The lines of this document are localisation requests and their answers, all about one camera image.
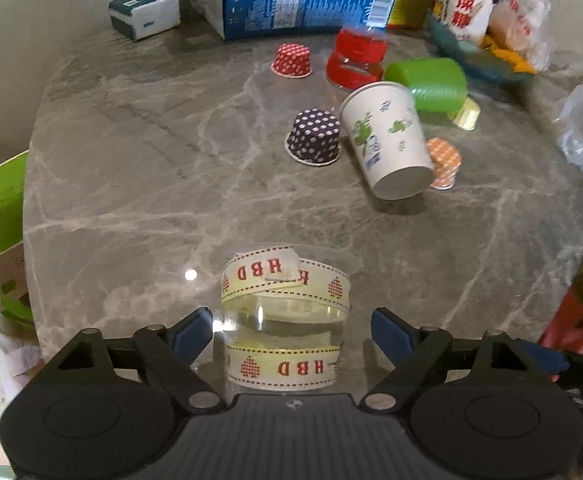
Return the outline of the clear cup with HBD ribbon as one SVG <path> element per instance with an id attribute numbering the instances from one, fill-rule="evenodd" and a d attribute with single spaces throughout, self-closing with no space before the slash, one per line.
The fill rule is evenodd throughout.
<path id="1" fill-rule="evenodd" d="M 234 254 L 221 274 L 226 379 L 271 392 L 334 385 L 360 268 L 346 252 L 304 244 Z"/>

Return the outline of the green lined cardboard box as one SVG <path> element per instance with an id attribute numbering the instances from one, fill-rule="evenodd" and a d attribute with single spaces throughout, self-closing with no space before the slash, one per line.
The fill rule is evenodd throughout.
<path id="1" fill-rule="evenodd" d="M 0 314 L 25 325 L 34 322 L 22 246 L 27 152 L 0 164 Z"/>

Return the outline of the green white tissue pack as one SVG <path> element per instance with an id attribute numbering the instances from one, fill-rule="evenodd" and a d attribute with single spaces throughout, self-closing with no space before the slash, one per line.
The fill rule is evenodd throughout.
<path id="1" fill-rule="evenodd" d="M 181 23 L 180 0 L 113 0 L 108 3 L 113 29 L 139 41 Z"/>

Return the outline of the teal bowl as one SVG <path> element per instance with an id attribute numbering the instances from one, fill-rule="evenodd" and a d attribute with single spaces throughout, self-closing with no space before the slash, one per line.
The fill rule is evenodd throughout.
<path id="1" fill-rule="evenodd" d="M 438 52 L 459 63 L 467 75 L 501 86 L 521 84 L 532 78 L 531 74 L 515 73 L 505 61 L 469 40 L 457 40 L 448 27 L 438 22 L 430 12 L 425 23 Z"/>

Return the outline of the yellow cupcake liner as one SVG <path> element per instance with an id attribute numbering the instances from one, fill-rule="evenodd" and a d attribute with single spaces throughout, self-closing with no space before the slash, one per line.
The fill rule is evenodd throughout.
<path id="1" fill-rule="evenodd" d="M 453 125 L 465 131 L 473 131 L 476 128 L 480 116 L 480 106 L 478 103 L 467 96 L 462 107 L 455 113 L 448 115 Z"/>

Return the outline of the lower blue cardboard box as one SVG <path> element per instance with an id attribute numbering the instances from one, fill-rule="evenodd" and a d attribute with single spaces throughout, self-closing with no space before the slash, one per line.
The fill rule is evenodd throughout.
<path id="1" fill-rule="evenodd" d="M 395 0 L 191 0 L 225 40 L 384 28 Z"/>

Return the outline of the purple polka dot cupcake liner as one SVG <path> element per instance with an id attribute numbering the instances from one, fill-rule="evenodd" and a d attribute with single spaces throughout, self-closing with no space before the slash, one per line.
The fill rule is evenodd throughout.
<path id="1" fill-rule="evenodd" d="M 340 156 L 340 122 L 327 110 L 300 112 L 285 139 L 285 150 L 296 162 L 311 167 L 334 164 Z"/>

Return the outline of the clear bag with snacks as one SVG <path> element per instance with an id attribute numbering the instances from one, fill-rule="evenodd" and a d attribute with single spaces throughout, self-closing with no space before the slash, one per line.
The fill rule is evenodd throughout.
<path id="1" fill-rule="evenodd" d="M 549 67 L 554 40 L 549 30 L 549 0 L 501 0 L 490 15 L 490 36 L 521 55 L 537 72 Z"/>

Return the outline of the white floral paper cup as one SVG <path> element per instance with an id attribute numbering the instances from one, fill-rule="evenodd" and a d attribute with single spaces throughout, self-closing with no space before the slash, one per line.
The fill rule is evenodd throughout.
<path id="1" fill-rule="evenodd" d="M 380 200 L 404 200 L 435 180 L 411 91 L 378 81 L 351 92 L 339 110 L 364 177 Z"/>

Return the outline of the red checkered cupcake liner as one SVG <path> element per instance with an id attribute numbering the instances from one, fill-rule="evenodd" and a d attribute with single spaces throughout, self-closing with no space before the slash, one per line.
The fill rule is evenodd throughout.
<path id="1" fill-rule="evenodd" d="M 312 74 L 311 50 L 304 44 L 281 44 L 270 69 L 278 76 L 301 79 Z"/>

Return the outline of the orange polka dot cupcake liner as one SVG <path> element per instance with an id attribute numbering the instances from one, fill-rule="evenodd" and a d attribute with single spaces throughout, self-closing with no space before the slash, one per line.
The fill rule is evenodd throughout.
<path id="1" fill-rule="evenodd" d="M 435 169 L 435 180 L 430 187 L 438 191 L 453 188 L 462 165 L 461 154 L 453 144 L 441 138 L 429 139 L 427 148 Z"/>

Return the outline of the green plastic cup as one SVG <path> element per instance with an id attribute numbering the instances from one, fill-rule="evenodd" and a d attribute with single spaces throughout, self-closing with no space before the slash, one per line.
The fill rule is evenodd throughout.
<path id="1" fill-rule="evenodd" d="M 419 112 L 452 114 L 467 98 L 467 79 L 452 58 L 414 58 L 388 64 L 383 79 L 408 88 Z"/>

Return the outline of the red banded clear cup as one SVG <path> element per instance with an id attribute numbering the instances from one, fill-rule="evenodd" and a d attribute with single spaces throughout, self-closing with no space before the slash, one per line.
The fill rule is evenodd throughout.
<path id="1" fill-rule="evenodd" d="M 389 41 L 383 29 L 343 26 L 326 64 L 326 78 L 337 87 L 353 91 L 381 81 Z"/>

